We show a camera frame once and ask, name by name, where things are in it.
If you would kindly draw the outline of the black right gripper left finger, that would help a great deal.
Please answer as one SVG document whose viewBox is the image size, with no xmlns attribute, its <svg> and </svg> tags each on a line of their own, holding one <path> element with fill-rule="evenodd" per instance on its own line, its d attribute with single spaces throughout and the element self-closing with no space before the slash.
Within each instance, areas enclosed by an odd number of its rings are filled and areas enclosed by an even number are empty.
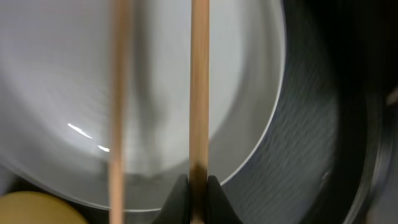
<svg viewBox="0 0 398 224">
<path fill-rule="evenodd" d="M 190 184 L 187 174 L 178 177 L 152 224 L 190 224 Z"/>
</svg>

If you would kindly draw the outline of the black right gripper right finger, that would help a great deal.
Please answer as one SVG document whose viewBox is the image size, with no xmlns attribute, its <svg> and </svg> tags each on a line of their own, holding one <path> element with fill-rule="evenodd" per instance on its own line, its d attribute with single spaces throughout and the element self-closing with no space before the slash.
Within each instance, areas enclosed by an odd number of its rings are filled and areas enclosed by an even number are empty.
<svg viewBox="0 0 398 224">
<path fill-rule="evenodd" d="M 206 224 L 243 224 L 214 175 L 208 177 L 205 196 Z"/>
</svg>

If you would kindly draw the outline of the yellow bowl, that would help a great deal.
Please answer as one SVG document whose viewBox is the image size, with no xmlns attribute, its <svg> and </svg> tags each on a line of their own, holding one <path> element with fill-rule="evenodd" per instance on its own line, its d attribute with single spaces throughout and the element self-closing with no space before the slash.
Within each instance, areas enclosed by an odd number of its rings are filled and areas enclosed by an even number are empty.
<svg viewBox="0 0 398 224">
<path fill-rule="evenodd" d="M 1 224 L 87 224 L 66 202 L 39 192 L 13 192 L 1 197 Z"/>
</svg>

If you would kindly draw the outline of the grey round plate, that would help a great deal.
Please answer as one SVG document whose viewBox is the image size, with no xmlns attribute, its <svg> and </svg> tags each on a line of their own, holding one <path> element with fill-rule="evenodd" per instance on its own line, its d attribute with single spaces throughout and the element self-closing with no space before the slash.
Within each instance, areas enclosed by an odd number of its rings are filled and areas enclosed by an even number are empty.
<svg viewBox="0 0 398 224">
<path fill-rule="evenodd" d="M 190 1 L 136 1 L 124 120 L 125 209 L 161 208 L 189 170 Z M 107 210 L 111 3 L 1 2 L 1 159 Z M 229 181 L 259 147 L 285 65 L 281 1 L 210 2 L 209 168 Z"/>
</svg>

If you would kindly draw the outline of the wooden chopstick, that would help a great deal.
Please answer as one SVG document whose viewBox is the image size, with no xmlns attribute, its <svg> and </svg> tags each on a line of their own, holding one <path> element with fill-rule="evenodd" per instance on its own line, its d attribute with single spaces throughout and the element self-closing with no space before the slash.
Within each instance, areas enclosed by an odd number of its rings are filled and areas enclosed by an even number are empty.
<svg viewBox="0 0 398 224">
<path fill-rule="evenodd" d="M 192 224 L 205 222 L 209 135 L 209 35 L 210 1 L 192 0 L 189 123 Z"/>
<path fill-rule="evenodd" d="M 129 0 L 113 0 L 112 2 L 112 131 L 111 150 L 108 164 L 109 177 L 109 222 L 124 223 L 124 162 L 123 162 L 123 112 L 125 94 L 125 75 L 128 66 L 130 47 L 130 15 Z"/>
</svg>

